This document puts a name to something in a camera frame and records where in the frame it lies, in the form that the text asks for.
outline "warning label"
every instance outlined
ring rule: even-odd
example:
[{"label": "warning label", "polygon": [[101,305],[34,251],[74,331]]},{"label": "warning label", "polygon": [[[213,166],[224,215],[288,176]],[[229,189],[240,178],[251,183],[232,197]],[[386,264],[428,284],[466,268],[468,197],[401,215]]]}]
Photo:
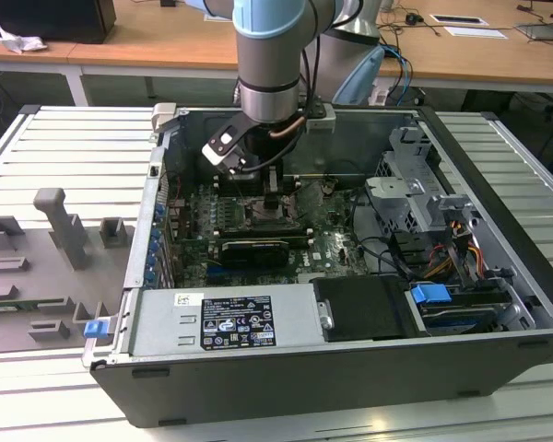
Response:
[{"label": "warning label", "polygon": [[205,350],[277,345],[270,297],[203,299],[201,318]]}]

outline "white tissue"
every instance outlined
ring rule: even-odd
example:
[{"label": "white tissue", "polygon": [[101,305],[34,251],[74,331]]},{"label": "white tissue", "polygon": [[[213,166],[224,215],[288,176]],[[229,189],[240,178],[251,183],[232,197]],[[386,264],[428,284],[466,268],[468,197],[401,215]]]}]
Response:
[{"label": "white tissue", "polygon": [[16,53],[23,51],[40,51],[47,49],[47,45],[39,37],[20,37],[6,32],[0,27],[0,42],[9,50]]}]

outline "black box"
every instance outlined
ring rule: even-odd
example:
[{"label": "black box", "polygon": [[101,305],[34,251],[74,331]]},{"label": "black box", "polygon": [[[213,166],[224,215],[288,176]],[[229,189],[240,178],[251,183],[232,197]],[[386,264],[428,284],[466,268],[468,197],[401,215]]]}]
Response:
[{"label": "black box", "polygon": [[0,0],[0,26],[47,41],[102,43],[116,20],[112,0]]}]

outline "blue latch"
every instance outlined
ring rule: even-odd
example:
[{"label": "blue latch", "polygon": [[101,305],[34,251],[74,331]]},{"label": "blue latch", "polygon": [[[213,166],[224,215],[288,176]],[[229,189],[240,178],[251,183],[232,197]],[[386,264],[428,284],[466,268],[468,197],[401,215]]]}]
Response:
[{"label": "blue latch", "polygon": [[411,290],[416,303],[451,302],[451,294],[443,284],[418,284]]},{"label": "blue latch", "polygon": [[84,327],[84,337],[103,339],[109,336],[109,320],[89,320]]}]

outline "slotted metal surface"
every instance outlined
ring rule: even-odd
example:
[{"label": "slotted metal surface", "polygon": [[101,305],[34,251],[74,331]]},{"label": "slotted metal surface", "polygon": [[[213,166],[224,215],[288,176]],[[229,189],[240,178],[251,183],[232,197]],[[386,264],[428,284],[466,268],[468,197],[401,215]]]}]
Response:
[{"label": "slotted metal surface", "polygon": [[[450,112],[439,112],[439,117],[553,265],[553,180],[550,174],[499,122],[489,122],[480,115]],[[456,192],[464,192],[446,163],[441,163],[440,169]]]},{"label": "slotted metal surface", "polygon": [[[149,118],[149,113],[148,108],[43,107],[32,120],[145,121]],[[463,125],[490,126],[479,114],[441,114],[441,117],[447,124],[454,125],[454,130],[464,130],[461,127]],[[38,130],[47,130],[44,126],[38,127],[41,127]],[[77,131],[73,125],[65,127]],[[62,126],[54,130],[61,131]],[[475,127],[467,127],[465,130],[474,130],[473,134],[475,133]],[[491,134],[487,132],[487,128],[480,131],[480,134]],[[520,148],[512,147],[504,138],[498,142],[471,141],[462,143],[462,146],[467,152],[508,154],[501,157],[508,160],[502,161],[505,163],[516,159],[516,156],[520,157],[517,150]],[[64,152],[141,153],[148,152],[150,148],[147,140],[107,139],[86,143],[83,140],[13,139],[6,146],[5,152],[9,155],[17,151],[45,152],[48,158],[53,151],[62,157]],[[489,157],[478,157],[476,162],[484,163],[484,159],[488,160]],[[28,162],[22,163],[28,168],[20,170],[33,170],[39,165],[55,168],[63,165],[72,168],[76,165],[83,168],[86,164],[88,163]],[[92,175],[44,175],[26,171],[27,175],[0,176],[0,207],[21,206],[26,210],[32,203],[36,190],[47,186],[66,189],[70,212],[70,207],[86,206],[83,211],[88,210],[99,215],[102,213],[99,212],[101,207],[110,207],[112,210],[138,204],[146,171],[133,173],[132,169],[123,168],[131,168],[135,164],[141,166],[141,163],[124,163],[120,160],[119,163],[90,164],[101,164],[103,169],[99,169],[99,174]],[[119,170],[132,173],[111,175],[110,172],[105,172],[106,168],[115,165],[121,165]],[[7,170],[8,167],[0,163],[0,168],[4,168],[0,170]],[[498,169],[495,172],[484,172],[484,175],[502,198],[553,199],[553,190],[530,167],[520,172],[508,173],[502,173]],[[458,190],[457,179],[449,175],[449,180]],[[517,212],[516,216],[541,247],[553,247],[553,210],[525,210]],[[26,227],[45,227],[45,222],[41,220],[25,221],[24,224]],[[249,387],[241,386],[241,398],[234,398],[234,401],[242,398],[245,400],[246,388]],[[144,394],[147,394],[147,386],[144,387]],[[49,353],[49,357],[0,355],[0,442],[91,438],[115,438],[135,442],[553,441],[553,364],[532,368],[486,398],[143,430],[127,423],[118,407],[81,366],[78,350],[53,351]]]},{"label": "slotted metal surface", "polygon": [[65,190],[68,214],[84,226],[104,216],[137,219],[150,142],[149,108],[42,107],[23,117],[0,155],[0,215],[27,228],[47,227],[33,198],[41,187]]}]

